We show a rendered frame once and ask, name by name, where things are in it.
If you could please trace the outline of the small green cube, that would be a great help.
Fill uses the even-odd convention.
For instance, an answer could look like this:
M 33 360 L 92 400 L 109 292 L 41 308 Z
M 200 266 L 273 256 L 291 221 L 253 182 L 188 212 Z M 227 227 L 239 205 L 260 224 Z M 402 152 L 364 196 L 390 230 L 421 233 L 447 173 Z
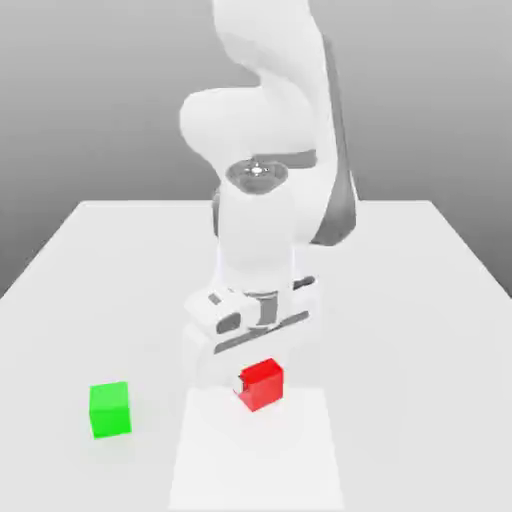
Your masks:
M 89 419 L 95 439 L 132 431 L 128 383 L 93 385 L 89 390 Z

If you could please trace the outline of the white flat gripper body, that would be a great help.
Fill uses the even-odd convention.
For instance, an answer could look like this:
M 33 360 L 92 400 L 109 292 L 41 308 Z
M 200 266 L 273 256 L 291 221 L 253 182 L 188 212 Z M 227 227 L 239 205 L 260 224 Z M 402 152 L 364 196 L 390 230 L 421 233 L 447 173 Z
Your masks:
M 273 358 L 287 367 L 291 353 L 315 344 L 321 332 L 321 314 L 303 312 L 265 333 L 247 332 L 224 342 L 215 342 L 198 326 L 188 323 L 182 334 L 182 371 L 192 385 L 227 385 L 241 370 Z

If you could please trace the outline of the small red cube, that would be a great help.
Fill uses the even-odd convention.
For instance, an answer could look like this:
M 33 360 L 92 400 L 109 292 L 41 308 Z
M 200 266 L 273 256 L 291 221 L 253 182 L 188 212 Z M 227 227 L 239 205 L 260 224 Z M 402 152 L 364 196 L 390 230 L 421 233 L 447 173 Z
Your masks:
M 244 391 L 235 395 L 251 412 L 283 397 L 284 371 L 273 358 L 246 367 L 239 375 L 244 380 Z

